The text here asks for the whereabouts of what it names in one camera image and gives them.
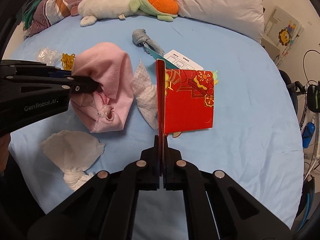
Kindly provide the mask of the person's left hand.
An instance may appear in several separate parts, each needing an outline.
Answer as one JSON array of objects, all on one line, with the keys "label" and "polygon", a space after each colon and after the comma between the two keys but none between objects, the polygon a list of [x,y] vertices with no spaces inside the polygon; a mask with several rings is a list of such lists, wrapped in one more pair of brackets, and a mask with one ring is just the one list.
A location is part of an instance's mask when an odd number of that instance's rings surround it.
[{"label": "person's left hand", "polygon": [[11,142],[11,135],[6,134],[0,138],[0,173],[3,176],[3,172],[6,168],[9,157],[9,144]]}]

